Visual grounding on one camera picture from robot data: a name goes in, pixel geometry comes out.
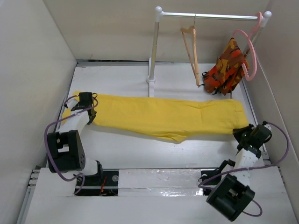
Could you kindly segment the yellow trousers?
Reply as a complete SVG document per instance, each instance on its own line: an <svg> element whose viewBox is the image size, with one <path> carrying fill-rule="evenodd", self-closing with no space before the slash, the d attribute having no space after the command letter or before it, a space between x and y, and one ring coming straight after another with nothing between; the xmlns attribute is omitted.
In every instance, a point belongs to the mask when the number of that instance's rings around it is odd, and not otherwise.
<svg viewBox="0 0 299 224"><path fill-rule="evenodd" d="M93 124L182 142L197 135L232 134L246 127L242 102L234 99L192 101L99 94Z"/></svg>

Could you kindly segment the wooden hanger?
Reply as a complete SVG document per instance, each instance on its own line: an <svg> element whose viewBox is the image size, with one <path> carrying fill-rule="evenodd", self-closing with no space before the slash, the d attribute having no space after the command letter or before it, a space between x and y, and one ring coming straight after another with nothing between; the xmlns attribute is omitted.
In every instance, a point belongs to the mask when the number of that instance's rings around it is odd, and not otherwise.
<svg viewBox="0 0 299 224"><path fill-rule="evenodd" d="M199 64L198 64L198 55L197 55L197 32L195 28L195 20L196 20L196 14L194 15L193 19L193 25L191 25L189 28L181 28L181 34L184 40L185 49L189 58L189 62L195 77L196 86L200 86L200 79L199 79ZM189 35L191 37L191 47L192 51L189 49L188 41L186 35Z"/></svg>

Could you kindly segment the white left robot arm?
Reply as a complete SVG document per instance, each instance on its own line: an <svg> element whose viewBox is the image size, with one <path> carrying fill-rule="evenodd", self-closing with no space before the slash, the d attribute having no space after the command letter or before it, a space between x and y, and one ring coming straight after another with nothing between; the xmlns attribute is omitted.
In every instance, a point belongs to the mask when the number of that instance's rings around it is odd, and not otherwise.
<svg viewBox="0 0 299 224"><path fill-rule="evenodd" d="M49 169L64 181L83 181L86 177L94 185L104 181L101 163L87 158L80 137L84 127L96 118L97 96L92 92L80 92L69 97L64 107L70 114L45 129Z"/></svg>

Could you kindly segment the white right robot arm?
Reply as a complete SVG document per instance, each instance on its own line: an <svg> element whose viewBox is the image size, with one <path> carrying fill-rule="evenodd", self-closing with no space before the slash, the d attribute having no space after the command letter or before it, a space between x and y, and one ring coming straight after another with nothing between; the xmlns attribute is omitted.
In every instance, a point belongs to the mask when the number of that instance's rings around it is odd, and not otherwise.
<svg viewBox="0 0 299 224"><path fill-rule="evenodd" d="M227 160L224 168L216 172L219 182L209 194L206 202L233 222L253 200L255 192L250 188L250 168L260 159L260 147L272 137L267 123L233 130L238 142L235 161Z"/></svg>

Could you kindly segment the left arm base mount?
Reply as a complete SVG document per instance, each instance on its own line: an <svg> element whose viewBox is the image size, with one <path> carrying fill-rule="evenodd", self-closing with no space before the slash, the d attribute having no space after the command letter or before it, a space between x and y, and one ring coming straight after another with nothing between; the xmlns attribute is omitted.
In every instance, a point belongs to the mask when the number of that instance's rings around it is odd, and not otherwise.
<svg viewBox="0 0 299 224"><path fill-rule="evenodd" d="M76 193L82 184L77 180L74 193L76 196L118 196L118 169L104 169L103 176L85 176L85 182L81 190Z"/></svg>

